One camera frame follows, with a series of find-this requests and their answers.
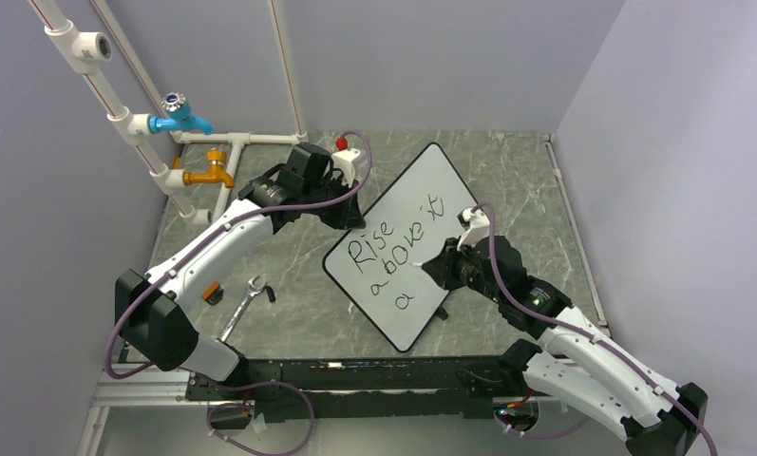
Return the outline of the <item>white whiteboard black frame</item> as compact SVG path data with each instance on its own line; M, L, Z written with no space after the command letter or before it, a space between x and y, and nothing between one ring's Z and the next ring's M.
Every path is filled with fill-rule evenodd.
M451 159L427 144L323 257L323 269L398 352L408 352L448 292L419 265L464 229L477 201Z

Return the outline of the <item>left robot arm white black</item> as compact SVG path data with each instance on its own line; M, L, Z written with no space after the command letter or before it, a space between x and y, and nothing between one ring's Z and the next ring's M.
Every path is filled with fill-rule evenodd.
M160 370L201 374L220 396L237 398L251 381L249 360L219 337L200 333L188 316L192 305L245 254L304 214L335 230L365 227L357 193L371 168L368 149L295 145L286 161L250 180L180 251L146 273L119 276L113 334Z

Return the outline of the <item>silver combination wrench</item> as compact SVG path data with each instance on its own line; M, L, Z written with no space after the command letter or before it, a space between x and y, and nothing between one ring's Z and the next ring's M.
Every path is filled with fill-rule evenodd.
M256 275L252 278L250 278L247 282L246 286L246 293L241 300L241 302L238 304L236 309L234 310L232 316L225 324L222 332L220 333L218 340L220 342L226 342L235 328L237 327L238 323L240 322L242 316L248 309L248 307L251 305L251 303L255 300L256 297L263 294L265 292L267 283L261 279L260 275Z

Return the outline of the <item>orange brass water tap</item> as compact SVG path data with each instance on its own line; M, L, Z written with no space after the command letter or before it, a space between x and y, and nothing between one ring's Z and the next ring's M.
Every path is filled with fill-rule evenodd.
M227 153L219 148L211 148L206 154L208 168L204 172L182 170L181 181L186 186L198 184L221 184L226 189L235 187L235 180L226 171Z

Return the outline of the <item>orange black hex key set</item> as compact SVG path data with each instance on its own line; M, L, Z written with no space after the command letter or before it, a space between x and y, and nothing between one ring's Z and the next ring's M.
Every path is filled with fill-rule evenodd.
M210 306L216 306L224 296L224 290L218 281L212 282L201 295L202 300Z

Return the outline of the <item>blue water tap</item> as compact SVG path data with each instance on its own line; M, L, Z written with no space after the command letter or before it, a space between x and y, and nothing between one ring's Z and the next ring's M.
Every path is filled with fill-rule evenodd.
M152 134L199 131L203 135L211 135L215 132L209 121L193 114L192 107L183 93L167 93L161 99L161 107L166 116L150 116L147 121Z

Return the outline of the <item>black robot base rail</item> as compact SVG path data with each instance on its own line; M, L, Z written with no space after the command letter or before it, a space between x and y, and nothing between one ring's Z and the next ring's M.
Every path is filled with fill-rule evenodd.
M457 415L490 419L528 388L502 372L496 355L261 359L252 391L191 374L185 397L208 405L245 403L269 424L289 420Z

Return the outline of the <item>white PVC pipe frame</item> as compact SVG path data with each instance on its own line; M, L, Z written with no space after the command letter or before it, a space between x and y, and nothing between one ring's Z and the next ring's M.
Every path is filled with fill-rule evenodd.
M142 160L148 174L160 191L190 227L202 230L220 218L231 198L239 159L251 144L298 144L308 137L308 131L298 107L293 89L293 71L288 46L282 33L282 18L276 2L269 9L274 36L280 55L284 80L291 102L295 131L292 135L256 134L251 132L217 133L211 123L192 111L181 93L160 94L145 70L141 58L125 36L123 29L105 1L95 1L93 9L106 27L105 32L79 30L66 18L54 1L29 0L29 5L42 22L45 35L57 48L71 69L79 75L105 111L123 141ZM134 113L125 105L102 73L101 66L111 61L114 53L121 53L155 107L152 114ZM191 143L221 143L232 147L231 153L213 152L208 159L209 169L203 173L187 172L167 165L154 150L149 139L155 135L169 135L182 145Z

